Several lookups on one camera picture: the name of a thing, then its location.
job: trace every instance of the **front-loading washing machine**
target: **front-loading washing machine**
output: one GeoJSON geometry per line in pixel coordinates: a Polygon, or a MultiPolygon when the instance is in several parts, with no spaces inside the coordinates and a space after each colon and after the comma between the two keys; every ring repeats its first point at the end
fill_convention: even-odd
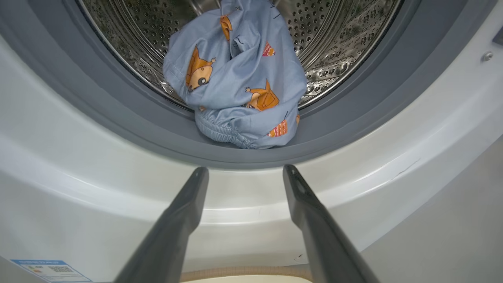
{"type": "Polygon", "coordinates": [[[184,270],[308,262],[284,164],[363,250],[503,134],[503,2],[275,4],[308,84],[295,138],[255,151],[203,137],[159,72],[218,1],[0,2],[0,255],[111,281],[199,165],[184,270]]]}

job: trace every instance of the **stainless steel drum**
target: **stainless steel drum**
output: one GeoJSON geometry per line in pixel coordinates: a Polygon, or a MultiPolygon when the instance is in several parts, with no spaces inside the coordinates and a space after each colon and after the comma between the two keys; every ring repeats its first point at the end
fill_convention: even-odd
{"type": "MultiPolygon", "coordinates": [[[[164,81],[170,36],[219,0],[78,0],[102,41],[126,68],[185,107],[164,81]]],[[[276,0],[307,77],[299,108],[329,93],[365,61],[401,0],[276,0]]]]}

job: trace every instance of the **blue and white sticker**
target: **blue and white sticker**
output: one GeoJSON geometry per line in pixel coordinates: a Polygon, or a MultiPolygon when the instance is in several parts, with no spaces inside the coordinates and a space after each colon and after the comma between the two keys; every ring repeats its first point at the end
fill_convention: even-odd
{"type": "Polygon", "coordinates": [[[11,259],[11,261],[47,282],[92,282],[62,260],[11,259]]]}

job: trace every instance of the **laundry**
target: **laundry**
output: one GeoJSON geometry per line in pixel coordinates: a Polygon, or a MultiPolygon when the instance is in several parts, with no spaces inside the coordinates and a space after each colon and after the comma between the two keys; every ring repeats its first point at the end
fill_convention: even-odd
{"type": "Polygon", "coordinates": [[[306,77],[268,0],[223,0],[186,24],[171,36],[163,73],[217,142],[267,149],[295,135],[306,77]]]}

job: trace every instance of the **washing machine door opening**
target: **washing machine door opening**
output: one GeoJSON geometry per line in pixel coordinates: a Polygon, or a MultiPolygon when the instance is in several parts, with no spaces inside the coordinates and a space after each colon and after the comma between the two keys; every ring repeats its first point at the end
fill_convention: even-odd
{"type": "Polygon", "coordinates": [[[482,23],[489,0],[477,4],[480,9],[473,1],[276,3],[309,83],[296,136],[268,150],[204,137],[158,73],[169,34],[217,3],[3,1],[0,33],[59,95],[123,138],[184,162],[255,169],[319,157],[391,119],[447,68],[482,23]]]}

